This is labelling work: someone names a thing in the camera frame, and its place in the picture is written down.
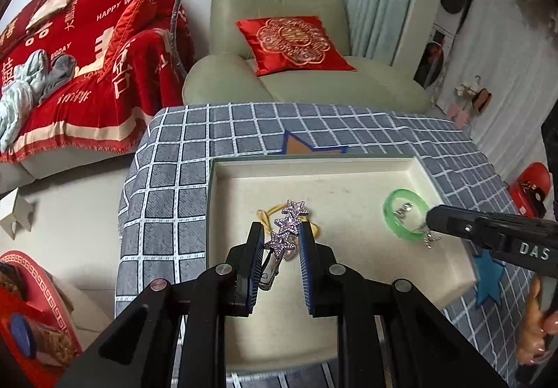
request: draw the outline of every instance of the tablecloth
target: tablecloth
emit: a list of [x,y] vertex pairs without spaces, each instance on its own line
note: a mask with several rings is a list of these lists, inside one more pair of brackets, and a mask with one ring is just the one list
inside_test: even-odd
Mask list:
[[[210,160],[277,153],[285,130],[314,147],[348,145],[348,153],[416,155],[450,204],[515,213],[506,185],[492,165],[450,121],[351,106],[292,103],[166,108],[147,128],[122,191],[116,314],[153,279],[182,282],[205,270]],[[500,306],[488,300],[476,309],[472,288],[443,309],[510,386],[515,385],[514,348],[530,278],[529,271],[505,264]],[[174,377],[180,352],[181,339]],[[329,361],[287,372],[232,373],[227,383],[236,388],[333,388],[336,378],[337,361]]]

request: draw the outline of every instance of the blue lid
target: blue lid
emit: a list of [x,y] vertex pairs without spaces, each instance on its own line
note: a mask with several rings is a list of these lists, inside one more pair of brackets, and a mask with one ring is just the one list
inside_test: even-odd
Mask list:
[[37,345],[31,327],[21,314],[12,314],[9,318],[9,331],[17,348],[26,358],[34,359],[37,356]]

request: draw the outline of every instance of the small white stool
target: small white stool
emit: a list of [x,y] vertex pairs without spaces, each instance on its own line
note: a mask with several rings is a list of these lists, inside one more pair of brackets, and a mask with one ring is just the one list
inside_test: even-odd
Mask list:
[[0,227],[7,234],[15,239],[13,232],[13,224],[19,223],[27,231],[31,231],[31,223],[29,222],[29,214],[32,207],[29,202],[19,195],[19,188],[0,199]]

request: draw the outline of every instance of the white tray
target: white tray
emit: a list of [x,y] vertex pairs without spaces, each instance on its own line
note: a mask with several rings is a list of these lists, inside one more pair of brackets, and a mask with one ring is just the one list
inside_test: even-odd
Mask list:
[[[304,200],[311,221],[322,230],[318,242],[333,249],[337,262],[375,281],[407,278],[443,307],[475,283],[470,255],[456,237],[443,236],[431,249],[422,241],[397,238],[384,222],[382,205],[398,188],[414,191],[431,207],[443,203],[415,158],[216,160],[208,201],[208,267],[222,263],[232,246],[246,241],[258,209]],[[308,315],[298,257],[281,263],[272,289],[258,292],[249,318],[227,318],[226,326],[229,370],[279,370],[337,356],[335,318]]]

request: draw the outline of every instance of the gray rope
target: gray rope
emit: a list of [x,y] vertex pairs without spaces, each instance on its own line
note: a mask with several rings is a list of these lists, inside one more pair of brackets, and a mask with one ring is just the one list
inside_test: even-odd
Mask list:
[[182,61],[180,60],[180,56],[178,54],[178,48],[176,47],[176,23],[178,21],[178,13],[180,10],[181,1],[182,0],[175,0],[174,6],[172,8],[170,42],[171,42],[171,49],[172,49],[172,57],[175,59],[176,65],[178,67],[178,72],[185,79],[188,72],[182,65]]

